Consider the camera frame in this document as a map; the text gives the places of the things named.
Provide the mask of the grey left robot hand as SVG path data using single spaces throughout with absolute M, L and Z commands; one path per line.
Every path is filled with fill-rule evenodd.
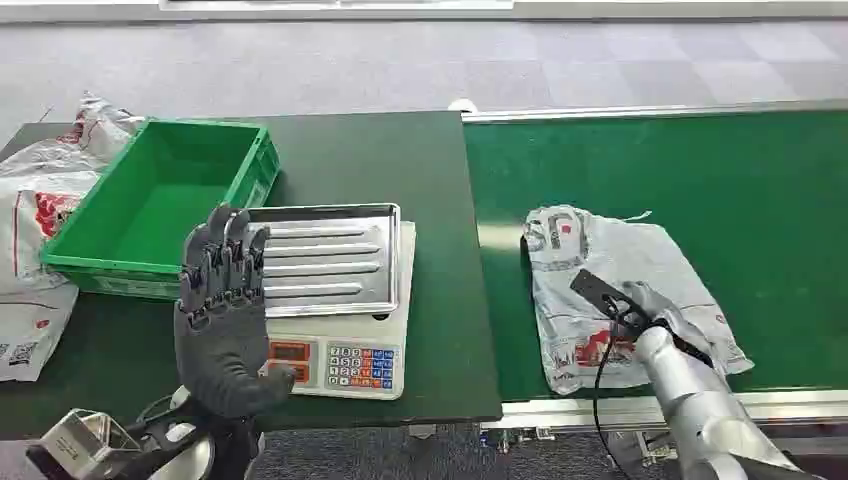
M 290 395 L 295 372 L 269 359 L 263 287 L 266 226 L 226 203 L 187 236 L 173 326 L 181 384 L 225 418 L 262 414 Z

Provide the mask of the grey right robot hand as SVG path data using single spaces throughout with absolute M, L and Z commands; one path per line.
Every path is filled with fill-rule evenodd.
M 711 342 L 706 334 L 688 321 L 670 299 L 642 281 L 625 281 L 622 290 L 636 307 L 631 323 L 637 326 L 637 340 L 644 339 L 648 330 L 662 329 L 670 335 L 678 350 L 710 368 L 714 367 Z

